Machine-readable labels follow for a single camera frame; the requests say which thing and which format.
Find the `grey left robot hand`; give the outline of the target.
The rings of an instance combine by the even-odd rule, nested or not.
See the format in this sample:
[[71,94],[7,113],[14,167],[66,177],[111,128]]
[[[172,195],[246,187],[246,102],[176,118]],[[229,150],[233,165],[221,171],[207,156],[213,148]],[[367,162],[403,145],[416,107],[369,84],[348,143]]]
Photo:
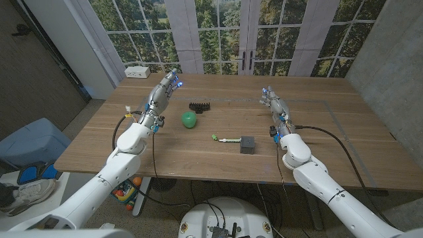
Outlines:
[[178,80],[176,68],[168,72],[150,92],[145,104],[146,113],[153,113],[156,116],[160,115],[168,106],[173,92],[181,87],[182,84],[183,82]]

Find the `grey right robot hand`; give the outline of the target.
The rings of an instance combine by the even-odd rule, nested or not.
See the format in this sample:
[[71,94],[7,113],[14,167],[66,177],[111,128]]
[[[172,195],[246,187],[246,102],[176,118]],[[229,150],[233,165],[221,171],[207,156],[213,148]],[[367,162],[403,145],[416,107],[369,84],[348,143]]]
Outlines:
[[272,113],[272,119],[276,124],[291,120],[287,104],[274,92],[271,86],[268,86],[267,89],[262,89],[262,97],[259,103],[267,106],[270,109]]

